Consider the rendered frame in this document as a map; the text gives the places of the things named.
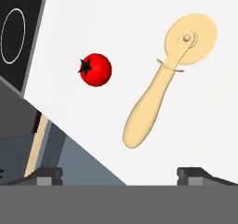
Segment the black hob with white rings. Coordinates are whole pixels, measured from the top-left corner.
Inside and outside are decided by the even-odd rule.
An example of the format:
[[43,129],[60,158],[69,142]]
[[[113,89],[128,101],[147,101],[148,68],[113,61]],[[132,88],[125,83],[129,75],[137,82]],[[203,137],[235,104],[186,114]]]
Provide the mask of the black hob with white rings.
[[25,93],[46,0],[0,0],[0,80]]

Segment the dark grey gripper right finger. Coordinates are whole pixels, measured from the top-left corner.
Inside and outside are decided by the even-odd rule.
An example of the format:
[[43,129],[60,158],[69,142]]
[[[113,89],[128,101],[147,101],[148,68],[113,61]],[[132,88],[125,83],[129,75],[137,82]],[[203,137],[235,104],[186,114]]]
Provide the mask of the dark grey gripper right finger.
[[236,183],[213,177],[201,167],[179,167],[177,176],[178,186],[236,186]]

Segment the red tomato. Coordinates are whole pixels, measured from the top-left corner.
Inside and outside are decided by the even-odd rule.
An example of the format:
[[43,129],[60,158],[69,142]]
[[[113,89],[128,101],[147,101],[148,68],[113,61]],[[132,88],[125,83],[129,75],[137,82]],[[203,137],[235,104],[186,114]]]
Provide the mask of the red tomato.
[[112,76],[110,61],[99,53],[92,53],[80,59],[81,65],[78,73],[89,86],[103,86]]

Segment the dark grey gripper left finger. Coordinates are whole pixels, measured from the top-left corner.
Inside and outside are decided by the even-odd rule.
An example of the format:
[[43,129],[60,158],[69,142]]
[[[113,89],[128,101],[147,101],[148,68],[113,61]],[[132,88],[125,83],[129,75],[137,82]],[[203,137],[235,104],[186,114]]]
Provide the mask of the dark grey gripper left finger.
[[39,167],[26,178],[20,178],[9,182],[9,185],[25,186],[61,186],[61,167]]

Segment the dark grey oven front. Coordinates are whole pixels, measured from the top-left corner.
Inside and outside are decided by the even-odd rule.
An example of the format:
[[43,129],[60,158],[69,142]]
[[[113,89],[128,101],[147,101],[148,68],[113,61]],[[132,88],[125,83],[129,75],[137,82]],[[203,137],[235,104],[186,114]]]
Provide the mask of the dark grey oven front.
[[37,131],[41,113],[0,80],[0,138],[27,136]]

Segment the beige pizza cutter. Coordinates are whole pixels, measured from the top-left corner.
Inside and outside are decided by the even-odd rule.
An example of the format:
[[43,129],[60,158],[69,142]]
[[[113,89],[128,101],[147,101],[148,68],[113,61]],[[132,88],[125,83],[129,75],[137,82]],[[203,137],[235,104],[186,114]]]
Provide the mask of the beige pizza cutter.
[[126,120],[122,139],[129,149],[137,148],[151,132],[171,80],[182,72],[177,67],[204,59],[217,37],[216,23],[205,14],[184,16],[170,27],[165,36],[166,59],[157,60],[158,71]]

